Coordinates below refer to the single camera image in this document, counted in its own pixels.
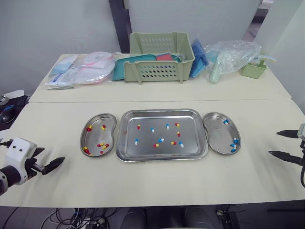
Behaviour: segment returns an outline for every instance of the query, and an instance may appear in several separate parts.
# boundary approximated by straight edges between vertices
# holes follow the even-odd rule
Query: pink item
[[[158,61],[172,61],[172,56],[170,54],[163,54],[156,57]]]

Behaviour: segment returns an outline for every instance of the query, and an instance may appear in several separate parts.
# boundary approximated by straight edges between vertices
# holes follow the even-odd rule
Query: rectangular steel tray
[[[202,120],[195,110],[133,110],[121,118],[116,154],[122,161],[201,159],[207,152]]]

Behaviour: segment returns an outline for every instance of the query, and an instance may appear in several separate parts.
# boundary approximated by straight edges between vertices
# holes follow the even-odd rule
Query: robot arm
[[[36,164],[35,158],[44,148],[37,147],[33,142],[22,138],[15,138],[13,141],[3,142],[0,145],[8,149],[5,155],[4,168],[0,169],[0,196],[13,185],[22,185],[27,180],[41,172],[43,175],[56,169],[64,157],[51,161],[47,166]]]
[[[301,184],[303,187],[305,187],[305,182],[304,182],[304,174],[305,174],[305,123],[301,124],[299,130],[282,130],[280,132],[276,133],[277,135],[281,135],[284,137],[289,137],[289,138],[300,138],[302,140],[301,142],[301,149],[303,153],[303,157],[298,157],[298,156],[292,156],[289,153],[282,152],[282,151],[269,151],[270,154],[273,156],[287,162],[291,162],[294,164],[298,164],[302,166],[301,170]]]

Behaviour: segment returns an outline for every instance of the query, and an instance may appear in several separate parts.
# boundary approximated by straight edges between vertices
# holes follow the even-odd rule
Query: clear plastic bag
[[[216,83],[220,74],[238,71],[260,54],[261,46],[243,40],[223,41],[205,47],[207,58],[214,62],[210,81]]]
[[[72,89],[75,85],[75,74],[80,66],[72,65],[64,73],[50,75],[49,81],[46,82],[48,90]]]
[[[111,79],[115,58],[109,52],[93,52],[79,58],[75,63],[80,66],[75,74],[75,83],[100,83]]]

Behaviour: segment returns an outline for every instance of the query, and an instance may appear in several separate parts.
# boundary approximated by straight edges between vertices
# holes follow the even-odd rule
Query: teal tray
[[[133,56],[133,57],[119,59],[114,68],[112,81],[123,80],[125,78],[124,77],[124,75],[125,75],[124,63],[125,62],[134,63],[135,61],[155,61],[155,60],[156,60],[156,56],[153,54]]]

